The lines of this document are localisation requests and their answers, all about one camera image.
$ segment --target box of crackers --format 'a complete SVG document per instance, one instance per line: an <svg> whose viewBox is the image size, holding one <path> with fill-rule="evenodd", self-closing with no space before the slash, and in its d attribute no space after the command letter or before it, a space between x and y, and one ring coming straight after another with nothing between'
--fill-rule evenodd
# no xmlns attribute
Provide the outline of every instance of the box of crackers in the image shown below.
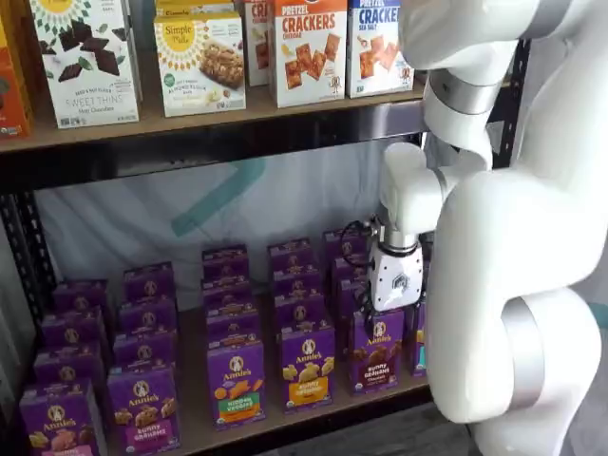
<svg viewBox="0 0 608 456"><path fill-rule="evenodd" d="M346 93L351 98L412 90L399 49L401 0L351 0Z"/></svg>
<svg viewBox="0 0 608 456"><path fill-rule="evenodd" d="M273 0L268 8L276 105L344 98L347 0Z"/></svg>
<svg viewBox="0 0 608 456"><path fill-rule="evenodd" d="M266 418L264 347L259 328L208 334L207 374L217 429Z"/></svg>
<svg viewBox="0 0 608 456"><path fill-rule="evenodd" d="M113 368L107 389L122 454L148 455L181 445L173 369L151 361Z"/></svg>
<svg viewBox="0 0 608 456"><path fill-rule="evenodd" d="M154 30L166 117L245 108L237 12L157 16Z"/></svg>
<svg viewBox="0 0 608 456"><path fill-rule="evenodd" d="M59 128L140 119L122 0L29 0Z"/></svg>
<svg viewBox="0 0 608 456"><path fill-rule="evenodd" d="M349 340L349 377L353 394L397 386L401 361L403 310L375 315L355 312Z"/></svg>
<svg viewBox="0 0 608 456"><path fill-rule="evenodd" d="M280 366L286 413L332 403L334 333L326 314L292 320L280 330Z"/></svg>
<svg viewBox="0 0 608 456"><path fill-rule="evenodd" d="M31 454L107 454L102 418L88 379L28 387L19 409Z"/></svg>

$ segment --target purple cracker box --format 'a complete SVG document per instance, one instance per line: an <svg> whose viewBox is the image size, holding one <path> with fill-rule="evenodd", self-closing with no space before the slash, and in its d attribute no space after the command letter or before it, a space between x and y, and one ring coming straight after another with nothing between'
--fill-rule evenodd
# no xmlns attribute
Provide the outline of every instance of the purple cracker box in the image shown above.
<svg viewBox="0 0 608 456"><path fill-rule="evenodd" d="M130 269L123 277L124 300L141 297L175 297L175 279L170 261Z"/></svg>
<svg viewBox="0 0 608 456"><path fill-rule="evenodd" d="M403 311L376 315L372 320L371 338L360 312L354 313L351 324L349 375L352 392L367 393L395 387L399 378Z"/></svg>
<svg viewBox="0 0 608 456"><path fill-rule="evenodd" d="M259 328L209 334L207 343L207 374L217 429L266 418L264 347Z"/></svg>
<svg viewBox="0 0 608 456"><path fill-rule="evenodd" d="M157 364L175 366L177 346L178 333L175 329L141 327L116 335L114 357L119 365L151 360Z"/></svg>
<svg viewBox="0 0 608 456"><path fill-rule="evenodd" d="M173 369L139 361L110 372L107 388L122 453L149 455L180 446Z"/></svg>
<svg viewBox="0 0 608 456"><path fill-rule="evenodd" d="M285 295L294 290L305 290L307 288L320 290L321 286L321 273L312 263L273 271L273 292L275 295Z"/></svg>
<svg viewBox="0 0 608 456"><path fill-rule="evenodd" d="M124 333L142 326L175 329L178 327L175 300L173 297L145 297L125 302L119 310L119 321Z"/></svg>
<svg viewBox="0 0 608 456"><path fill-rule="evenodd" d="M233 275L217 280L201 280L203 307L213 307L221 303L251 299L251 284L245 275Z"/></svg>
<svg viewBox="0 0 608 456"><path fill-rule="evenodd" d="M105 456L107 447L91 383L26 388L19 405L35 456Z"/></svg>
<svg viewBox="0 0 608 456"><path fill-rule="evenodd" d="M249 276L249 258L245 244L202 252L202 276L217 280L226 276Z"/></svg>
<svg viewBox="0 0 608 456"><path fill-rule="evenodd" d="M331 320L285 324L280 332L280 362L285 412L332 403L335 343Z"/></svg>
<svg viewBox="0 0 608 456"><path fill-rule="evenodd" d="M300 264L315 263L313 247L307 237L268 246L271 271L279 271Z"/></svg>

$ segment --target cracker image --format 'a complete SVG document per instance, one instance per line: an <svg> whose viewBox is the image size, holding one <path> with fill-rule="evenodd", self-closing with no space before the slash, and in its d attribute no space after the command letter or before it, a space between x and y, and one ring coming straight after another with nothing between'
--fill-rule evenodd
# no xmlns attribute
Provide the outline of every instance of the cracker image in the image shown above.
<svg viewBox="0 0 608 456"><path fill-rule="evenodd" d="M311 57L311 46L306 43L295 48L295 55L300 66L300 71L309 71L313 65Z"/></svg>
<svg viewBox="0 0 608 456"><path fill-rule="evenodd" d="M370 78L373 76L373 50L361 52L359 54L361 79Z"/></svg>
<svg viewBox="0 0 608 456"><path fill-rule="evenodd" d="M285 77L287 78L287 88L292 89L302 85L300 75L300 65L297 60L292 60L285 64Z"/></svg>
<svg viewBox="0 0 608 456"><path fill-rule="evenodd" d="M330 33L327 35L327 44L325 45L325 55L329 60L335 62L335 54L340 47L340 37Z"/></svg>
<svg viewBox="0 0 608 456"><path fill-rule="evenodd" d="M214 41L204 44L199 69L209 79L233 89L239 88L245 80L243 56Z"/></svg>
<svg viewBox="0 0 608 456"><path fill-rule="evenodd" d="M316 50L313 56L313 65L308 70L308 74L311 78L315 80L319 80L321 74L323 73L323 68L325 67L325 62L327 61L327 56Z"/></svg>

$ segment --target sweet thins box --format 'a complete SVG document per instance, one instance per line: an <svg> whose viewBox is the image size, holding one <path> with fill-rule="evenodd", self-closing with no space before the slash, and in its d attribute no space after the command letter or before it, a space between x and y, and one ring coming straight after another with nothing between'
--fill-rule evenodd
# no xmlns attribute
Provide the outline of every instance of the sweet thins box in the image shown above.
<svg viewBox="0 0 608 456"><path fill-rule="evenodd" d="M403 311L381 313L366 328L365 316L354 314L349 341L349 375L354 394L397 385L403 320Z"/></svg>
<svg viewBox="0 0 608 456"><path fill-rule="evenodd" d="M175 297L175 279L171 262L125 271L123 288L126 301L136 301L150 296Z"/></svg>
<svg viewBox="0 0 608 456"><path fill-rule="evenodd" d="M412 90L414 70L399 49L401 0L351 0L346 91L349 97Z"/></svg>
<svg viewBox="0 0 608 456"><path fill-rule="evenodd" d="M275 0L268 8L276 105L344 98L347 0Z"/></svg>
<svg viewBox="0 0 608 456"><path fill-rule="evenodd" d="M169 297L144 297L134 302L126 302L119 310L119 321L124 333L140 327L178 327L178 313L175 300Z"/></svg>
<svg viewBox="0 0 608 456"><path fill-rule="evenodd" d="M206 250L202 253L202 276L218 280L227 276L249 276L249 258L244 244Z"/></svg>
<svg viewBox="0 0 608 456"><path fill-rule="evenodd" d="M175 366L177 350L178 333L175 329L142 327L116 334L114 340L114 358L120 365L152 360Z"/></svg>
<svg viewBox="0 0 608 456"><path fill-rule="evenodd" d="M122 0L29 0L59 128L137 122Z"/></svg>
<svg viewBox="0 0 608 456"><path fill-rule="evenodd" d="M102 419L89 380L28 387L19 408L32 454L107 454Z"/></svg>
<svg viewBox="0 0 608 456"><path fill-rule="evenodd" d="M264 347L259 328L208 334L211 408L220 430L263 420Z"/></svg>
<svg viewBox="0 0 608 456"><path fill-rule="evenodd" d="M285 412L332 402L333 326L325 317L292 321L280 332L280 362Z"/></svg>
<svg viewBox="0 0 608 456"><path fill-rule="evenodd" d="M124 454L148 455L180 446L172 368L149 361L113 368L107 388Z"/></svg>

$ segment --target crackers box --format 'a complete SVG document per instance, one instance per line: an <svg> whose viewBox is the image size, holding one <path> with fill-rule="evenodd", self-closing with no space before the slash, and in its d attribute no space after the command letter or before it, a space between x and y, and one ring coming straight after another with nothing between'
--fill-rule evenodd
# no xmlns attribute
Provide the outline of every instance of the crackers box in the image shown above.
<svg viewBox="0 0 608 456"><path fill-rule="evenodd" d="M175 297L175 279L170 261L129 269L123 277L124 299L135 301L142 297Z"/></svg>
<svg viewBox="0 0 608 456"><path fill-rule="evenodd" d="M346 92L351 98L412 90L399 49L401 0L351 0Z"/></svg>
<svg viewBox="0 0 608 456"><path fill-rule="evenodd" d="M235 428L266 418L264 347L259 328L209 334L207 344L216 427Z"/></svg>
<svg viewBox="0 0 608 456"><path fill-rule="evenodd" d="M125 302L119 310L119 321L123 332L140 327L176 329L178 313L175 300L169 297L143 297Z"/></svg>
<svg viewBox="0 0 608 456"><path fill-rule="evenodd" d="M397 385L404 313L379 313L369 331L365 316L355 312L351 319L349 376L354 394L385 390Z"/></svg>
<svg viewBox="0 0 608 456"><path fill-rule="evenodd" d="M249 86L268 84L268 4L266 0L245 0L245 48Z"/></svg>
<svg viewBox="0 0 608 456"><path fill-rule="evenodd" d="M332 403L333 336L326 315L282 326L279 359L285 412Z"/></svg>
<svg viewBox="0 0 608 456"><path fill-rule="evenodd" d="M151 360L175 366L178 357L178 333L175 329L138 328L116 334L114 358L126 365Z"/></svg>
<svg viewBox="0 0 608 456"><path fill-rule="evenodd" d="M226 276L248 276L249 258L245 244L202 252L202 276L217 280Z"/></svg>
<svg viewBox="0 0 608 456"><path fill-rule="evenodd" d="M107 380L122 453L148 455L181 445L173 369L150 361L113 368Z"/></svg>
<svg viewBox="0 0 608 456"><path fill-rule="evenodd" d="M28 387L19 408L32 454L107 454L102 418L89 380Z"/></svg>
<svg viewBox="0 0 608 456"><path fill-rule="evenodd" d="M344 98L347 0L275 0L268 8L276 105Z"/></svg>

